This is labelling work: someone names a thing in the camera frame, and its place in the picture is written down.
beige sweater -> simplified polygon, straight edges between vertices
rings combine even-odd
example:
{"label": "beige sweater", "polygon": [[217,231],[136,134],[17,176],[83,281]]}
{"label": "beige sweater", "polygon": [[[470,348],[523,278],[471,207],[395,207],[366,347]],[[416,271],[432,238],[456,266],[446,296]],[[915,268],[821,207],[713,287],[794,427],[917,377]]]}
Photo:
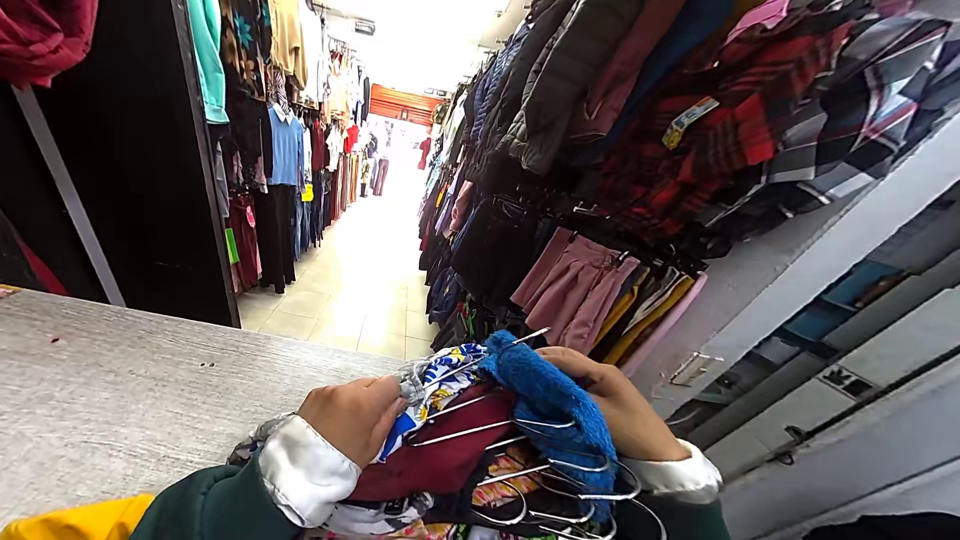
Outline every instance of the beige sweater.
{"label": "beige sweater", "polygon": [[306,87],[306,58],[303,54],[303,31],[300,28],[300,0],[270,0],[270,22],[274,41],[270,49],[273,64],[297,79],[297,87]]}

yellow tag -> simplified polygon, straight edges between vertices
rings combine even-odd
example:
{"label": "yellow tag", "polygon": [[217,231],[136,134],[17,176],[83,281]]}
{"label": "yellow tag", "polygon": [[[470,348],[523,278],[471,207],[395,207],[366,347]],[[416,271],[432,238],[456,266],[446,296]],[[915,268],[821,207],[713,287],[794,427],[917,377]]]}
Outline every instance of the yellow tag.
{"label": "yellow tag", "polygon": [[686,128],[697,118],[716,109],[718,105],[720,105],[719,101],[707,96],[698,101],[693,107],[685,110],[683,114],[674,118],[673,122],[670,122],[670,127],[666,129],[666,133],[663,134],[663,146],[666,146],[670,150],[677,148],[677,145],[680,144],[680,138],[684,136]]}
{"label": "yellow tag", "polygon": [[0,300],[7,298],[13,294],[16,294],[17,291],[23,290],[20,287],[14,287],[13,285],[4,285],[0,283]]}

ceiling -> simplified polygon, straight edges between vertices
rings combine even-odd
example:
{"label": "ceiling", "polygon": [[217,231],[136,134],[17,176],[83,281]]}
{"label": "ceiling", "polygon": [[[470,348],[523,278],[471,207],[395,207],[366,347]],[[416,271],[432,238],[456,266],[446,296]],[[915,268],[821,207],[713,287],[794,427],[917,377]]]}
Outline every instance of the ceiling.
{"label": "ceiling", "polygon": [[[530,0],[314,0],[329,9],[332,36],[350,43],[371,81],[420,93],[452,90],[472,75],[485,48],[499,48]],[[354,19],[376,25],[353,32]]]}

store sign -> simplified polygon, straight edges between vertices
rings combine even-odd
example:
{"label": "store sign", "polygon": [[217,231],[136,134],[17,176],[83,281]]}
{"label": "store sign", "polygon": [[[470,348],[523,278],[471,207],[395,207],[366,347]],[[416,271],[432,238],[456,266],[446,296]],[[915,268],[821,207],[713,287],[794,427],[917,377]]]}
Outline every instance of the store sign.
{"label": "store sign", "polygon": [[370,20],[356,19],[353,21],[353,32],[372,36],[376,32],[376,25]]}

white collar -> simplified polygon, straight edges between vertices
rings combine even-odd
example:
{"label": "white collar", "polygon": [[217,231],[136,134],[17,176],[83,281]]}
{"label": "white collar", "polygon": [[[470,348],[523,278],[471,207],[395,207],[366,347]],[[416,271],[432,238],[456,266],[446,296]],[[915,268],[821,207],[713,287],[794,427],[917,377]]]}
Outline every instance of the white collar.
{"label": "white collar", "polygon": [[279,117],[280,120],[283,120],[288,124],[293,122],[294,112],[292,110],[290,112],[284,112],[283,109],[280,108],[279,103],[274,103],[273,107],[274,107],[274,112],[276,112],[276,116]]}

